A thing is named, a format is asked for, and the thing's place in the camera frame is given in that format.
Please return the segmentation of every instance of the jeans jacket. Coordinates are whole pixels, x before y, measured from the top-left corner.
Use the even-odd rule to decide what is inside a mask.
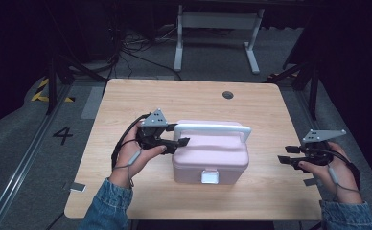
[[[127,208],[132,190],[106,179],[87,210],[79,229],[128,229]],[[322,225],[327,229],[372,229],[372,215],[366,202],[342,204],[320,201]]]

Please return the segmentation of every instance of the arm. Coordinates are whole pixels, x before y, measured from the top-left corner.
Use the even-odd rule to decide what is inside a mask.
[[[333,151],[347,157],[345,151],[335,143],[329,143]],[[362,201],[356,181],[350,169],[338,158],[329,166],[317,166],[301,161],[299,166],[317,175],[326,188],[336,195],[337,202],[321,201],[322,223],[327,229],[372,229],[372,215],[369,206]],[[332,168],[338,184],[329,174]]]
[[[166,147],[159,146],[152,149],[141,149],[135,139],[139,124],[125,137],[126,143],[118,154],[116,168],[106,179],[81,222],[79,229],[127,229],[127,208],[132,200],[130,180],[138,174],[149,160],[164,152]],[[133,164],[128,166],[129,160],[140,150],[141,153]]]

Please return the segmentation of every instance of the wooden table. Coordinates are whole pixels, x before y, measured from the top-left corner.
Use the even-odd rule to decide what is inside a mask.
[[[224,98],[224,91],[234,98]],[[156,108],[169,123],[235,121],[251,127],[249,166],[235,185],[180,184],[174,181],[172,156],[158,156],[133,178],[130,219],[320,219],[318,189],[303,182],[312,176],[277,158],[286,154],[284,146],[300,143],[276,85],[174,80],[108,83],[75,180],[86,190],[70,194],[67,217],[84,217],[110,175],[117,141],[137,117]],[[172,135],[165,132],[162,138]]]

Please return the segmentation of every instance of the pink storage container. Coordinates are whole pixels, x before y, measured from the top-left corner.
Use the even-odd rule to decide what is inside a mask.
[[[236,122],[181,120],[174,140],[189,137],[172,158],[179,183],[235,184],[248,167],[246,147],[251,128]]]

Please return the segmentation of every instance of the hand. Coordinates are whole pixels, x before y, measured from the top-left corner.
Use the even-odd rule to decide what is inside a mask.
[[[125,142],[127,143],[121,147],[121,150],[118,153],[117,163],[115,166],[116,167],[126,166],[128,164],[129,159],[138,150],[141,150],[141,154],[138,156],[138,158],[132,165],[114,170],[111,173],[110,178],[108,179],[111,183],[123,188],[129,188],[130,180],[132,179],[132,177],[141,172],[141,170],[144,169],[148,161],[150,161],[155,156],[159,155],[160,153],[166,150],[166,146],[157,146],[152,149],[141,149],[141,147],[138,145],[138,142],[134,140],[138,128],[140,126],[141,122],[137,123],[137,125],[134,126],[129,131],[127,136],[124,138],[123,143]]]
[[[348,159],[347,154],[342,149],[342,147],[336,143],[329,142],[331,150],[336,151]],[[309,171],[316,176],[318,176],[323,182],[324,186],[331,192],[336,194],[338,202],[341,203],[362,203],[362,198],[360,193],[357,192],[357,183],[354,179],[353,174],[350,169],[346,166],[345,162],[334,157],[333,161],[330,163],[330,167],[336,173],[338,186],[333,182],[332,177],[329,174],[329,166],[317,166],[306,161],[300,161],[299,167]]]

